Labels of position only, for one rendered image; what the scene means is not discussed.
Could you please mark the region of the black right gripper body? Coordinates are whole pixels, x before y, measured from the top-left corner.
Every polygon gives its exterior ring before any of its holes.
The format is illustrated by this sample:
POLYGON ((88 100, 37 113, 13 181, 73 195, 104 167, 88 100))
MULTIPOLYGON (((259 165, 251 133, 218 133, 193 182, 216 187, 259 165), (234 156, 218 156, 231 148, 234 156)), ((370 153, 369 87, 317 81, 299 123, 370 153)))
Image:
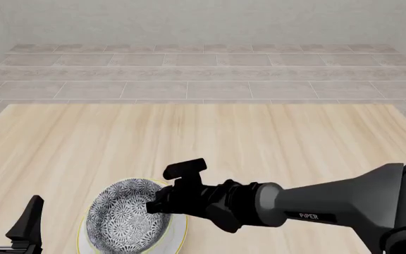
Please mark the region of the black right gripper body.
POLYGON ((166 203, 166 213, 205 215, 209 186, 202 183, 201 177, 176 179, 173 190, 160 201, 166 203))

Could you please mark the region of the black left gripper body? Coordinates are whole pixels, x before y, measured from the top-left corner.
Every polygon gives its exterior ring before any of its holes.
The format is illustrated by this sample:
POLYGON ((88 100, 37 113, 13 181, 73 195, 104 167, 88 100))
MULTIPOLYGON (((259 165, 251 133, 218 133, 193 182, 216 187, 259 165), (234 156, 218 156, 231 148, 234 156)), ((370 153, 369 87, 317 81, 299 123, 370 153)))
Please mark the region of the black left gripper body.
POLYGON ((42 254, 42 247, 35 244, 21 243, 15 247, 0 246, 0 254, 42 254))

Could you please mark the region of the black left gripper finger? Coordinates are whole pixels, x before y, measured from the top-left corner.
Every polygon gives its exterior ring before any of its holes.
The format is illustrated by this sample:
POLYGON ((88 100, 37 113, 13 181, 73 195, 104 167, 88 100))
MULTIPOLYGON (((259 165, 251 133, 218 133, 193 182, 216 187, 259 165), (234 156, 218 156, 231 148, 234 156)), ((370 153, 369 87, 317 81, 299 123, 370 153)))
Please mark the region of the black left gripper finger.
POLYGON ((23 213, 13 227, 6 233, 12 246, 42 246, 41 218, 44 200, 38 195, 32 196, 23 213))

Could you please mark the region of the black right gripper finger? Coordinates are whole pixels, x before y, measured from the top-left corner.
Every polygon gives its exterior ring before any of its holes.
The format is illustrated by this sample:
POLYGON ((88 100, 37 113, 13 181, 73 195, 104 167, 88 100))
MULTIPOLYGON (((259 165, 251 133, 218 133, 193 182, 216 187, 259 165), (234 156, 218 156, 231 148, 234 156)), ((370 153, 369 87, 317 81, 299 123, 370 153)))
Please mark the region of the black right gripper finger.
POLYGON ((155 198, 163 198, 173 190, 173 186, 166 186, 155 193, 155 198))
POLYGON ((146 202, 147 212, 150 214, 166 213, 166 203, 160 200, 146 202))

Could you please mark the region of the black white patterned bowl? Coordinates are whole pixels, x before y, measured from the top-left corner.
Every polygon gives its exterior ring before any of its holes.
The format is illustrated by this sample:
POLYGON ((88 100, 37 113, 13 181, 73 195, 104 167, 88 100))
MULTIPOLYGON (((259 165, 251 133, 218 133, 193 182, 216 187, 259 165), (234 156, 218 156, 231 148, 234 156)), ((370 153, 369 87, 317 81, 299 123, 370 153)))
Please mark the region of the black white patterned bowl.
POLYGON ((90 243, 101 254, 140 254, 167 230, 169 214, 147 212, 161 186, 149 179, 112 183, 93 200, 87 213, 90 243))

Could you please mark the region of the white plate with yellow rim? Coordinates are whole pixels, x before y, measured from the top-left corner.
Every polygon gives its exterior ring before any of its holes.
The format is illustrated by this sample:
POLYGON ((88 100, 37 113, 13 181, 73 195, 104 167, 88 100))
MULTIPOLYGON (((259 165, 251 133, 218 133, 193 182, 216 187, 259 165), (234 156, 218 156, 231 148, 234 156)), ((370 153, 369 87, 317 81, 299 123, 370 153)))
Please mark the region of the white plate with yellow rim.
MULTIPOLYGON (((149 179, 161 186, 166 187, 168 184, 164 181, 149 179)), ((87 237, 86 219, 88 210, 81 219, 76 236, 76 254, 101 254, 90 243, 87 237)), ((186 215, 170 214, 171 219, 167 230, 163 236, 153 245, 150 249, 140 254, 179 254, 180 249, 183 247, 188 228, 188 218, 186 215)))

